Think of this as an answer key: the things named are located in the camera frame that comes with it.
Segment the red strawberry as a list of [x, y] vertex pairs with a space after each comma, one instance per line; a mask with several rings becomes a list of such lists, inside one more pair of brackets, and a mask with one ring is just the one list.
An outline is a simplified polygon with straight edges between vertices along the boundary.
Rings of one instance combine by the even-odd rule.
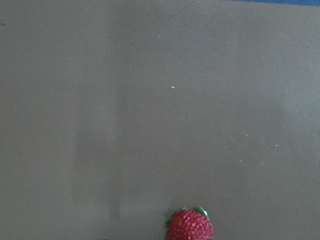
[[201, 206], [184, 207], [175, 212], [166, 225], [166, 240], [213, 240], [214, 229], [208, 213]]

